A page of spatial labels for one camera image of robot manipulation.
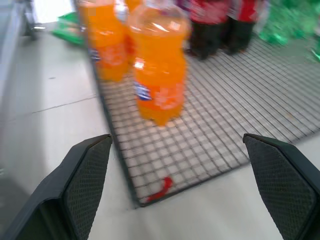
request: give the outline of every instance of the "white floor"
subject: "white floor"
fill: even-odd
[[[1,164],[27,193],[68,150],[108,132],[86,54],[49,33],[24,41],[14,65]],[[298,148],[320,168],[320,137]],[[250,166],[147,208],[132,209],[118,160],[110,154],[90,240],[281,240]]]

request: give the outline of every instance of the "red plastic piece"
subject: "red plastic piece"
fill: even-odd
[[[172,187],[173,184],[174,184],[174,182],[172,181],[171,177],[166,176],[163,179],[162,190],[155,193],[155,194],[150,195],[146,200],[147,203],[164,197],[166,195],[166,193],[169,191],[169,189]]]

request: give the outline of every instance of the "wire grid rack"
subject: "wire grid rack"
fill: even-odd
[[[244,133],[285,142],[320,127],[320,65],[310,41],[277,47],[254,39],[245,54],[222,52],[204,62],[187,57],[188,79],[181,117],[165,127],[139,115],[129,75],[99,83],[116,150],[134,202],[145,207],[249,162]],[[148,196],[170,176],[161,199]]]

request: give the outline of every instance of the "bottle neck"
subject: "bottle neck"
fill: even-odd
[[[144,4],[153,9],[167,9],[174,5],[172,0],[144,0]]]

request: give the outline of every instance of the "metal mesh tray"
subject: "metal mesh tray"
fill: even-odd
[[[288,47],[254,39],[245,54],[187,57],[181,117],[158,127],[140,117],[133,76],[100,81],[106,115],[134,202],[147,206],[249,162],[244,133],[292,142],[320,127],[320,65],[310,41]],[[147,202],[170,176],[174,185]]]

